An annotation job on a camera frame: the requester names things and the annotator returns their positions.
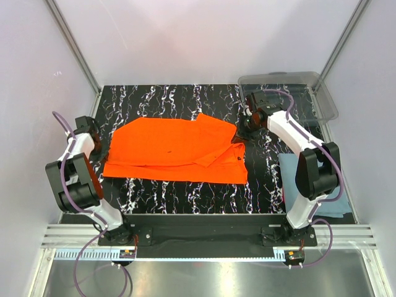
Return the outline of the orange t shirt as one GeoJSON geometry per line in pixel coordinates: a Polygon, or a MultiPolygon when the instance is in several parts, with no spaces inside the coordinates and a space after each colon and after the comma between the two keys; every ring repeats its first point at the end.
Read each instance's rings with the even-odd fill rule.
{"type": "Polygon", "coordinates": [[[103,175],[159,181],[246,184],[245,146],[236,126],[199,114],[195,120],[138,118],[113,133],[103,175]]]}

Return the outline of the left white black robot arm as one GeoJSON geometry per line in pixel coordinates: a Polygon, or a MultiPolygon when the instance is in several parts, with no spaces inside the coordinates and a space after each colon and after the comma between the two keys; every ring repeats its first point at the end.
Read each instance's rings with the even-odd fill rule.
{"type": "Polygon", "coordinates": [[[75,119],[76,129],[72,129],[58,112],[52,114],[67,137],[64,153],[45,166],[59,209],[90,218],[100,237],[110,242],[137,244],[138,235],[126,216],[105,200],[90,163],[108,156],[108,150],[101,143],[97,121],[90,116],[81,116],[75,119]]]}

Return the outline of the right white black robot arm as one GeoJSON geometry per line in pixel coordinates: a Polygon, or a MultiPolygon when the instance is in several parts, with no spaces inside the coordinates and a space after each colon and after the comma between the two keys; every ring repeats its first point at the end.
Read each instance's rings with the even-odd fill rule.
{"type": "Polygon", "coordinates": [[[298,195],[285,219],[264,239],[273,244],[299,245],[313,223],[313,216],[335,189],[343,192],[340,151],[334,142],[324,142],[310,134],[291,115],[292,107],[266,98],[269,90],[246,95],[247,108],[241,115],[234,143],[251,141],[266,129],[280,138],[298,157],[295,184],[298,195]]]}

